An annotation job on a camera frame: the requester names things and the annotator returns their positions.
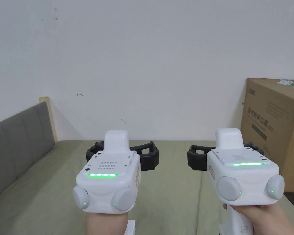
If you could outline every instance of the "wooden frame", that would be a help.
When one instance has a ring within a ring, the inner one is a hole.
[[[52,128],[52,132],[53,132],[53,138],[54,138],[55,143],[56,143],[56,142],[58,142],[58,138],[57,138],[57,132],[55,131],[55,123],[53,121],[50,98],[48,96],[39,97],[39,103],[41,103],[41,102],[46,102],[47,103],[48,112],[49,112],[49,118],[50,118],[50,122],[51,122],[51,128]]]

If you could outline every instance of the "wrist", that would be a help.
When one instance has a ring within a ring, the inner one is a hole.
[[[88,235],[124,235],[129,215],[86,213]]]

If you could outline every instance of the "cardboard box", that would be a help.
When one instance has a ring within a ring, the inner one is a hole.
[[[294,192],[294,80],[249,78],[241,132],[279,166],[285,191]]]

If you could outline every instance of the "orange sticker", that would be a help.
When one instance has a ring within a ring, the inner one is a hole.
[[[214,179],[214,171],[210,165],[209,165],[209,171],[210,171],[210,174],[212,175],[212,178]]]

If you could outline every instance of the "human hand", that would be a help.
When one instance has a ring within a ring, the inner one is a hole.
[[[246,216],[254,226],[255,235],[294,235],[294,226],[276,203],[264,206],[231,206]]]
[[[124,235],[129,214],[86,213],[87,235]]]

